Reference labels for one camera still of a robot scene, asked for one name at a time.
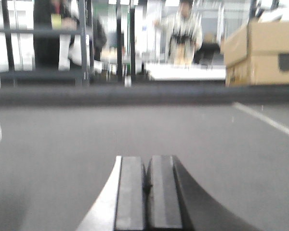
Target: black rubber pad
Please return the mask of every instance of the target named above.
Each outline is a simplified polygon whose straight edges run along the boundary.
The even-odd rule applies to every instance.
[[[153,156],[147,172],[150,230],[182,230],[171,156]]]
[[[140,157],[123,157],[116,231],[145,230],[145,168]]]
[[[184,230],[259,231],[212,198],[173,157],[174,175]]]

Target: person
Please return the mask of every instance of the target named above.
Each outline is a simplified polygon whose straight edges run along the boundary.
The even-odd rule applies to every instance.
[[[176,15],[155,21],[157,28],[166,34],[166,60],[171,64],[187,64],[193,61],[196,50],[202,44],[202,28],[192,13],[193,0],[180,0]]]
[[[33,8],[34,28],[52,28],[55,24],[64,29],[76,29],[77,21],[72,18],[66,0],[36,0]],[[33,36],[36,68],[58,69],[60,36],[43,38]]]
[[[54,18],[59,18],[58,22],[54,22]],[[77,16],[72,16],[67,7],[66,0],[38,0],[34,4],[34,27],[45,26],[46,28],[60,28],[75,30],[79,26]],[[93,43],[94,43],[94,59],[100,60],[102,47],[106,44],[106,35],[103,26],[98,18],[93,18]],[[71,37],[69,47],[71,48],[75,42],[75,36]],[[35,64],[36,68],[59,68],[60,61],[60,36],[54,38],[33,37]],[[78,64],[70,62],[70,68],[79,68]]]
[[[88,16],[86,15],[87,25],[91,26],[91,22],[88,22]],[[94,60],[101,60],[102,48],[107,43],[107,37],[103,25],[100,23],[98,17],[93,16],[93,45],[94,45]]]

